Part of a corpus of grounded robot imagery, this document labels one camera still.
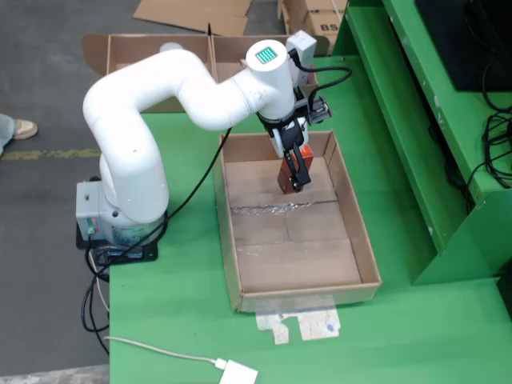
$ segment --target person's shoe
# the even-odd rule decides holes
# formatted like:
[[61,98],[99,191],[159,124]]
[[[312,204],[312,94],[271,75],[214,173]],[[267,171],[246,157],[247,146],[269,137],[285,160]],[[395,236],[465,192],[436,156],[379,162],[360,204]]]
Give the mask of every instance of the person's shoe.
[[29,122],[28,120],[14,120],[16,123],[16,130],[14,131],[14,140],[25,140],[31,138],[38,132],[38,126],[35,122]]

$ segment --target black cable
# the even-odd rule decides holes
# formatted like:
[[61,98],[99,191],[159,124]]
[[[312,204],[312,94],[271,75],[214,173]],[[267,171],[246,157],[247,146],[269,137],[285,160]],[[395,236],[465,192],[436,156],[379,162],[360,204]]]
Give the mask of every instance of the black cable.
[[[168,223],[169,220],[172,219],[172,217],[174,217],[180,210],[183,209],[184,206],[186,206],[186,204],[192,199],[192,197],[195,195],[195,193],[198,191],[199,187],[204,183],[204,181],[206,180],[206,178],[208,177],[208,174],[210,174],[212,168],[214,167],[215,165],[215,162],[217,161],[217,158],[218,156],[220,155],[221,153],[221,150],[222,148],[224,147],[224,145],[226,144],[226,141],[227,141],[227,138],[230,136],[230,133],[231,133],[231,129],[232,128],[229,128],[226,132],[226,134],[224,135],[224,138],[222,139],[221,141],[221,144],[220,146],[218,147],[217,149],[217,152],[215,153],[215,156],[214,158],[212,159],[210,165],[208,166],[206,172],[204,173],[204,175],[201,177],[201,180],[199,180],[199,183],[196,185],[196,187],[192,190],[192,192],[190,192],[189,196],[185,199],[185,201],[178,207],[176,208],[172,214],[170,214],[169,216],[167,216],[158,226],[156,226],[151,232],[149,232],[146,236],[144,236],[143,238],[141,238],[138,242],[136,242],[135,244],[133,244],[131,247],[129,247],[127,250],[125,250],[124,252],[122,252],[122,254],[120,254],[119,256],[116,256],[115,258],[112,257],[106,266],[104,266],[103,268],[101,268],[99,271],[93,273],[94,277],[91,281],[91,283],[89,284],[89,287],[87,288],[87,291],[86,291],[86,294],[82,300],[82,312],[81,312],[81,315],[82,315],[82,326],[85,330],[87,330],[88,332],[95,332],[96,333],[96,337],[97,339],[99,340],[100,344],[102,345],[102,348],[105,350],[105,352],[108,354],[108,349],[105,347],[105,345],[103,344],[103,341],[101,340],[101,338],[99,337],[99,334],[98,332],[101,332],[102,330],[105,330],[106,328],[108,328],[108,325],[107,326],[104,326],[103,328],[100,328],[100,329],[97,329],[96,328],[96,325],[94,323],[94,316],[93,316],[93,313],[92,313],[92,298],[93,298],[93,291],[94,291],[94,284],[96,283],[96,279],[98,277],[100,277],[102,275],[103,272],[105,272],[106,269],[108,269],[111,265],[115,264],[115,259],[117,258],[121,258],[122,256],[124,256],[125,254],[127,254],[128,252],[130,252],[133,248],[139,246],[140,244],[142,244],[145,240],[147,240],[149,237],[151,237],[157,230],[159,230],[160,228],[166,226],[166,224]],[[93,324],[93,328],[89,328],[86,324],[86,317],[85,317],[85,312],[86,312],[86,304],[87,304],[87,300],[90,296],[90,302],[89,302],[89,316],[90,316],[90,320]]]
[[352,76],[352,69],[349,68],[348,66],[324,66],[322,68],[305,68],[302,66],[300,58],[298,58],[298,52],[295,48],[293,48],[290,52],[288,52],[288,54],[290,55],[291,59],[294,61],[295,66],[297,68],[299,68],[302,72],[307,72],[309,74],[316,73],[316,72],[327,72],[330,70],[344,70],[345,72],[347,72],[347,74],[345,76],[343,76],[342,78],[339,78],[338,80],[334,80],[333,82],[328,82],[327,84],[322,84],[322,85],[314,88],[311,91],[310,96],[307,98],[310,108],[313,107],[313,101],[314,101],[314,98],[315,98],[317,92],[319,92],[320,90],[324,90],[325,88],[329,88],[330,86],[336,86],[337,84],[344,82],[350,76]]
[[[90,260],[89,260],[89,252],[90,252],[90,248],[91,248],[91,246],[88,246],[88,247],[86,248],[86,252],[85,252],[84,257],[85,257],[85,260],[86,260],[87,268],[89,268],[90,272],[91,272],[93,275],[96,275],[96,272],[94,272],[94,268],[93,268],[93,266],[90,264]],[[100,279],[100,280],[103,280],[104,282],[109,282],[109,280],[110,280],[110,279],[109,279],[109,277],[108,277],[108,276],[105,276],[104,274],[101,274],[101,275],[99,275],[98,277],[99,277],[99,279]]]
[[486,100],[486,103],[491,107],[493,110],[497,112],[505,112],[505,113],[512,113],[512,106],[509,106],[507,108],[501,108],[499,106],[496,106],[489,98],[489,95],[487,94],[486,89],[486,78],[487,78],[487,72],[489,69],[496,63],[496,56],[493,57],[492,61],[486,66],[486,68],[483,71],[482,76],[482,94],[483,98]]
[[[498,146],[501,144],[504,144],[506,142],[512,143],[512,106],[508,107],[500,107],[493,103],[492,100],[490,100],[490,97],[487,93],[486,88],[486,79],[487,74],[490,70],[490,68],[496,63],[497,61],[497,52],[485,41],[485,39],[481,36],[478,36],[475,33],[475,30],[471,27],[471,24],[468,20],[469,12],[469,6],[470,6],[470,0],[466,3],[465,8],[465,14],[464,14],[464,22],[466,23],[466,27],[468,31],[471,33],[471,35],[474,37],[474,40],[483,48],[488,50],[492,54],[492,59],[487,64],[486,68],[483,71],[482,74],[482,96],[485,99],[487,105],[489,108],[494,110],[495,112],[490,115],[486,121],[486,126],[482,135],[482,142],[483,142],[483,155],[484,155],[484,161],[480,164],[478,164],[473,172],[471,172],[470,177],[468,178],[467,184],[466,184],[466,193],[470,195],[469,188],[471,181],[474,178],[474,174],[480,167],[485,166],[486,172],[490,174],[496,182],[498,182],[503,188],[509,189],[512,187],[511,184],[508,182],[512,182],[512,173],[506,172],[504,170],[499,170],[496,168],[493,164],[495,160],[498,160],[508,154],[512,153],[512,150],[506,151],[503,154],[500,154],[499,156],[496,156],[494,158],[491,157],[491,147],[492,146]],[[500,126],[507,124],[508,127],[504,130],[496,134],[495,136],[491,137],[491,134],[499,128]],[[474,206],[473,204],[470,204],[468,202],[468,213],[470,209]]]
[[110,355],[109,353],[109,350],[106,348],[105,344],[103,343],[103,340],[102,338],[100,337],[99,333],[101,330],[99,330],[98,328],[96,328],[96,322],[94,321],[94,316],[93,316],[93,296],[94,296],[94,286],[93,286],[93,289],[90,290],[90,300],[89,300],[89,316],[90,316],[90,322],[92,322],[93,324],[93,329],[94,329],[94,334],[96,334],[96,338],[98,339],[100,345],[102,346],[102,348],[104,349],[104,351],[106,352],[106,354]]
[[[87,307],[87,300],[92,297],[92,294],[91,292],[94,290],[94,285],[92,285],[92,287],[90,286],[88,289],[87,289],[87,292],[86,292],[86,296],[84,296],[83,298],[83,301],[82,301],[82,312],[81,312],[81,320],[82,320],[82,327],[84,330],[86,330],[87,332],[96,332],[96,330],[94,330],[94,327],[93,328],[89,328],[88,325],[86,324],[86,307]],[[101,328],[97,328],[97,331],[99,332],[102,332],[104,330],[107,330],[109,328],[109,325],[107,324],[106,326],[102,326]]]

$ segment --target end effector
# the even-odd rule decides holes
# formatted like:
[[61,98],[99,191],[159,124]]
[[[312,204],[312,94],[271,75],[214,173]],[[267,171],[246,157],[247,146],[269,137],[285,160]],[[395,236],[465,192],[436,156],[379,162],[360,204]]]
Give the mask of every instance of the end effector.
[[279,120],[269,120],[258,114],[258,118],[269,134],[279,157],[285,158],[290,169],[291,185],[295,192],[299,192],[305,184],[311,182],[300,151],[308,143],[308,126],[330,118],[332,113],[323,98],[313,100],[310,105],[300,86],[295,86],[294,93],[296,103],[289,116]]

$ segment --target green led display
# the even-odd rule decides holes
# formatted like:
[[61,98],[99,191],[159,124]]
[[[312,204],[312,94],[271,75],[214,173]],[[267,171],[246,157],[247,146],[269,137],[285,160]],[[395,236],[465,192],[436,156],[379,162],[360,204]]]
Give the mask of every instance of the green led display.
[[270,60],[274,60],[277,55],[276,53],[270,48],[269,46],[265,48],[264,50],[258,52],[256,54],[256,57],[262,64],[267,64]]

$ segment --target orange object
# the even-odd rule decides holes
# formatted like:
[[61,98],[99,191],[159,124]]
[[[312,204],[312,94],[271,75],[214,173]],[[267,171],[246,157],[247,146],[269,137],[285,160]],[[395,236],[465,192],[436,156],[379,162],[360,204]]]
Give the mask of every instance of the orange object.
[[[307,170],[310,170],[311,163],[313,162],[313,151],[311,150],[308,144],[305,144],[301,149],[301,156],[304,159],[304,164],[306,165]],[[292,160],[294,161],[295,168],[298,168],[297,158],[295,154],[291,155]],[[284,158],[281,163],[281,169],[279,170],[278,176],[278,184],[281,187],[281,190],[284,194],[292,194],[295,192],[294,186],[291,184],[291,171],[288,168],[288,164],[286,163],[286,159]]]

